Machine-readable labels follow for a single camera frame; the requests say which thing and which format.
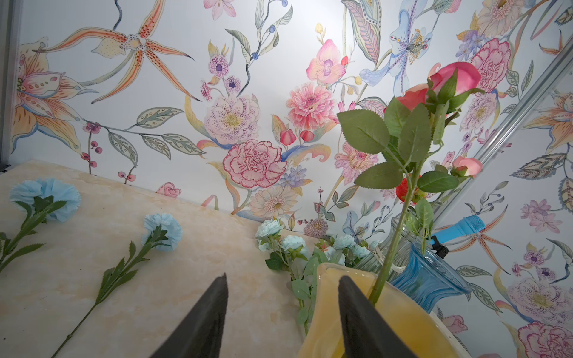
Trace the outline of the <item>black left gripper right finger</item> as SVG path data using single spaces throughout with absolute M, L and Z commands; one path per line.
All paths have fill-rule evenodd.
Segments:
M 349 276 L 338 286 L 344 357 L 414 357 Z

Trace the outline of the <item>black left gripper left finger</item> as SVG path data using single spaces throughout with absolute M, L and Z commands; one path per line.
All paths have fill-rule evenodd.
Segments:
M 217 277 L 153 357 L 218 357 L 228 306 L 228 282 Z

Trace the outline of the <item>yellow fluted glass vase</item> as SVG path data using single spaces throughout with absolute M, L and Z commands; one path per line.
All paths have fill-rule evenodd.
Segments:
M 299 357 L 341 357 L 344 351 L 339 284 L 351 279 L 364 295 L 370 294 L 377 275 L 371 272 L 322 263 L 317 268 L 316 307 Z M 400 341 L 417 357 L 468 357 L 469 353 L 440 320 L 426 313 L 415 301 L 386 283 L 375 306 L 388 323 L 392 341 Z

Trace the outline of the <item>purple blue glass vase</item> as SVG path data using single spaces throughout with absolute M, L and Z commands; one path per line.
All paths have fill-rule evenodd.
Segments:
M 419 244 L 410 245 L 408 264 L 390 283 L 427 313 L 444 298 L 472 293 L 471 286 L 446 261 L 431 251 L 422 252 Z

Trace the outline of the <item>light blue peony spray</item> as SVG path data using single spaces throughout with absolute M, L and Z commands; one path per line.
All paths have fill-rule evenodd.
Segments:
M 355 241 L 351 235 L 320 239 L 308 246 L 305 239 L 296 235 L 284 236 L 284 224 L 279 219 L 263 222 L 255 235 L 258 248 L 269 253 L 265 260 L 268 269 L 284 271 L 289 275 L 287 287 L 298 301 L 297 324 L 308 332 L 318 294 L 318 266 L 334 263 L 352 268 L 362 261 L 370 250 Z

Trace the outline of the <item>blue carnation stem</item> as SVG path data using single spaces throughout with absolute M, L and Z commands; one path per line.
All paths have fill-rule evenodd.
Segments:
M 66 336 L 52 357 L 59 355 L 95 308 L 103 304 L 118 288 L 135 278 L 138 272 L 136 266 L 150 261 L 148 256 L 152 251 L 173 252 L 183 238 L 181 224 L 169 213 L 147 215 L 144 228 L 146 235 L 142 238 L 142 246 L 138 248 L 134 242 L 130 242 L 128 258 L 123 257 L 118 264 L 104 272 L 93 306 Z
M 39 225 L 50 221 L 64 223 L 76 214 L 81 205 L 78 189 L 55 178 L 25 180 L 11 189 L 9 198 L 12 204 L 25 212 L 26 217 L 14 238 L 1 234 L 1 270 L 44 246 L 43 243 L 20 244 L 25 237 L 36 234 Z

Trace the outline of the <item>small red rose stem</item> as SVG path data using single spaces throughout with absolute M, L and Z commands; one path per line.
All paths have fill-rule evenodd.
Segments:
M 406 202 L 408 190 L 409 190 L 409 185 L 407 179 L 405 178 L 401 182 L 401 184 L 397 186 L 397 188 L 395 188 L 395 194 L 400 201 Z M 416 188 L 413 192 L 413 198 L 411 199 L 410 202 L 412 204 L 417 204 L 420 200 L 426 198 L 426 196 L 427 196 L 426 192 L 423 192 L 419 188 Z

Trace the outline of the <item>magenta pink rose stem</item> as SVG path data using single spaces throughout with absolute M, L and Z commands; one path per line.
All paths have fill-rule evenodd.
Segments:
M 348 110 L 337 115 L 343 136 L 353 149 L 368 155 L 383 155 L 385 159 L 361 173 L 355 185 L 395 189 L 405 178 L 409 185 L 391 249 L 369 295 L 373 304 L 378 302 L 389 277 L 403 226 L 410 222 L 408 230 L 422 240 L 423 246 L 431 237 L 434 209 L 426 198 L 412 204 L 414 190 L 444 193 L 457 189 L 467 179 L 453 176 L 451 169 L 422 170 L 428 159 L 444 146 L 445 130 L 458 118 L 462 105 L 470 95 L 483 93 L 480 81 L 481 74 L 473 64 L 456 62 L 427 79 L 427 101 L 413 111 L 395 97 L 382 116 L 371 110 Z

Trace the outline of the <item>clear glass vase with twine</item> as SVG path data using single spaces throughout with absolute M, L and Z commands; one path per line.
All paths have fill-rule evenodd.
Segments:
M 389 250 L 391 249 L 392 239 L 398 229 L 398 222 L 399 216 L 392 218 L 391 231 L 387 238 L 381 243 L 374 244 L 374 249 L 367 256 L 362 258 L 355 266 L 357 270 L 372 273 L 378 273 L 380 271 L 385 262 L 386 256 L 389 254 Z M 397 279 L 397 277 L 406 270 L 410 261 L 411 245 L 414 243 L 420 243 L 420 239 L 411 234 L 411 232 L 406 228 L 406 225 L 404 225 L 400 240 L 398 241 L 397 252 L 392 261 L 391 270 L 387 279 L 388 282 L 392 282 Z

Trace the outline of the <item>coral red rose stem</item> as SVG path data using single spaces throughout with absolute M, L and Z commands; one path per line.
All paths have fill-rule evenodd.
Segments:
M 419 104 L 425 104 L 429 87 L 427 84 L 416 85 L 406 93 L 396 99 L 404 105 L 409 111 L 413 111 Z

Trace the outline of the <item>blue microphone on black stand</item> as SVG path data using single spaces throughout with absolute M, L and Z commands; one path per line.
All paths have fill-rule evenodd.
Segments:
M 444 259 L 449 253 L 449 250 L 444 246 L 445 243 L 459 237 L 477 234 L 484 228 L 486 225 L 479 216 L 467 216 L 455 225 L 436 232 L 431 237 L 431 249 L 435 251 L 438 257 Z

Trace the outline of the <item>aluminium corner frame post right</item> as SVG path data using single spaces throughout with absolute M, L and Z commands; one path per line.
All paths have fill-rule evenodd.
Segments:
M 496 128 L 495 133 L 478 150 L 476 157 L 482 162 L 483 168 L 486 169 L 493 163 L 513 135 L 525 127 L 534 111 L 539 110 L 542 103 L 557 92 L 557 87 L 571 70 L 572 39 L 569 38 L 564 48 L 534 83 L 533 89 L 523 95 L 507 118 Z

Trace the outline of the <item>aluminium corner frame post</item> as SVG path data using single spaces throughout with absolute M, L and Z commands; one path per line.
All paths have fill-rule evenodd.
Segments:
M 1 1 L 1 172 L 9 167 L 22 1 Z
M 493 163 L 513 135 L 525 127 L 534 111 L 539 110 L 542 103 L 557 92 L 557 87 L 571 70 L 572 39 L 569 38 L 564 48 L 534 83 L 533 89 L 523 95 L 507 118 L 496 128 L 495 133 L 478 150 L 476 157 L 482 162 L 483 168 L 486 169 Z

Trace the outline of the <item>aluminium corner frame post left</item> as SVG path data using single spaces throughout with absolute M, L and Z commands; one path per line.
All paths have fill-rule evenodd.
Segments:
M 9 167 L 22 1 L 1 1 L 1 172 Z

